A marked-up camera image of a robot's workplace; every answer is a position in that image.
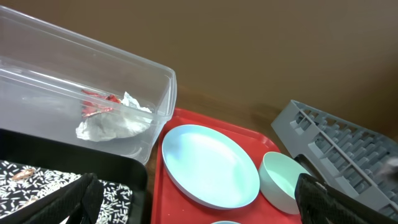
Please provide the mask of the light blue plate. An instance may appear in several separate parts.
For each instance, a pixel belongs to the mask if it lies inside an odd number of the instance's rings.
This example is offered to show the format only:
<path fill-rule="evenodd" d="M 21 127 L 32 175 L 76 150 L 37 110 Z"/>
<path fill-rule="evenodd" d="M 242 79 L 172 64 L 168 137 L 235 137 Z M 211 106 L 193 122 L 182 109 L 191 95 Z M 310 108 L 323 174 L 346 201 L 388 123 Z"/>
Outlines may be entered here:
<path fill-rule="evenodd" d="M 252 203 L 260 188 L 254 162 L 226 135 L 195 124 L 171 129 L 162 158 L 172 182 L 206 207 L 229 210 Z"/>

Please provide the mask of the red snack wrapper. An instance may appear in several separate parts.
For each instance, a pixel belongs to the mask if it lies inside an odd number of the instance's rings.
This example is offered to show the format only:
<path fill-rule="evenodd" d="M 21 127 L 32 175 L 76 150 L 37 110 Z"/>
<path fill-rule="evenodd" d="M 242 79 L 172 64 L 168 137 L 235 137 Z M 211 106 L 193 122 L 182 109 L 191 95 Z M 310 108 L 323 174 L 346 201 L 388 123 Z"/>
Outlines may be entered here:
<path fill-rule="evenodd" d="M 98 93 L 94 93 L 94 92 L 86 91 L 86 90 L 81 90 L 81 92 L 86 95 L 89 95 L 89 96 L 94 96 L 97 98 L 101 98 L 103 100 L 112 101 L 113 103 L 121 104 L 121 100 L 115 95 L 104 96 L 104 95 L 100 95 Z M 94 115 L 97 115 L 100 113 L 110 112 L 112 110 L 113 110 L 112 107 L 99 105 L 97 103 L 92 103 L 90 101 L 84 101 L 81 115 L 83 118 L 89 118 L 90 116 L 94 116 Z"/>

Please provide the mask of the white napkin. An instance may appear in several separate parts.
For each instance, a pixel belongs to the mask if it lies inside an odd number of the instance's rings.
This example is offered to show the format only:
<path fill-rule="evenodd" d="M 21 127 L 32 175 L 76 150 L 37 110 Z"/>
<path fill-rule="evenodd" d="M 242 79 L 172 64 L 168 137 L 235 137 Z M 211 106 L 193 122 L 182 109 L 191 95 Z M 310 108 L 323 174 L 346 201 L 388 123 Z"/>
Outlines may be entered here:
<path fill-rule="evenodd" d="M 100 113 L 89 118 L 83 118 L 76 128 L 78 139 L 85 141 L 101 142 L 112 139 L 131 138 L 146 131 L 152 122 L 151 119 L 138 116 L 139 110 L 150 113 L 151 110 L 143 107 L 129 93 L 125 92 L 121 100 L 121 109 Z"/>

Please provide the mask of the light blue food bowl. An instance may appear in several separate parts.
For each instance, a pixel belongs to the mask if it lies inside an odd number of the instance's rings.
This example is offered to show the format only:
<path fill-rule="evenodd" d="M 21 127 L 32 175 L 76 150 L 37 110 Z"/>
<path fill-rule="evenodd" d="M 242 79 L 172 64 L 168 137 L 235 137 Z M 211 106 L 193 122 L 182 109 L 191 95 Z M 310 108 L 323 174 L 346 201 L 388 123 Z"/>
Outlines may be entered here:
<path fill-rule="evenodd" d="M 240 223 L 239 222 L 230 221 L 230 220 L 221 220 L 221 221 L 213 222 L 211 224 L 240 224 Z"/>

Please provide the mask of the mint green bowl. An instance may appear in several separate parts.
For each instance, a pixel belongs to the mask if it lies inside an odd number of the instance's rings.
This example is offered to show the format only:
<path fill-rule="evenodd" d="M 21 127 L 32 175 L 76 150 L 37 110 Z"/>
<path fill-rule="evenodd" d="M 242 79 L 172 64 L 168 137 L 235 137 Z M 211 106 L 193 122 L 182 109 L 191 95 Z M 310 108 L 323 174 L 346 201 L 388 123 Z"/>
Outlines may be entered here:
<path fill-rule="evenodd" d="M 300 174 L 309 174 L 298 162 L 279 153 L 267 152 L 258 168 L 260 191 L 278 210 L 298 215 L 295 188 Z"/>

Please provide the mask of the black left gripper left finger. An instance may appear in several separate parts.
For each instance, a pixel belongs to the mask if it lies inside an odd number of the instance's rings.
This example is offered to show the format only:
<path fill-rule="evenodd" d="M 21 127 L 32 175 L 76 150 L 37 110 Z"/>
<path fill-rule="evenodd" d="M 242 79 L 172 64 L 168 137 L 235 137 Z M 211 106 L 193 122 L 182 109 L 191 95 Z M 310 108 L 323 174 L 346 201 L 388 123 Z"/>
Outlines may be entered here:
<path fill-rule="evenodd" d="M 72 183 L 1 218 L 1 224 L 95 224 L 103 203 L 103 184 L 96 174 L 82 175 Z"/>

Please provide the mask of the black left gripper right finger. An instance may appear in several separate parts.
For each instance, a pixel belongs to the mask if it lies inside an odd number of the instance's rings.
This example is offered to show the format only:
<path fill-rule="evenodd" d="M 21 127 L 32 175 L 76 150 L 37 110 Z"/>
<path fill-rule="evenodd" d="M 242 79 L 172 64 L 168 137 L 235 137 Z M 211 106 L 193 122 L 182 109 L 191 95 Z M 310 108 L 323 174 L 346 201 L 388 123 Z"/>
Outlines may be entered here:
<path fill-rule="evenodd" d="M 309 174 L 299 175 L 295 200 L 302 224 L 397 224 Z"/>

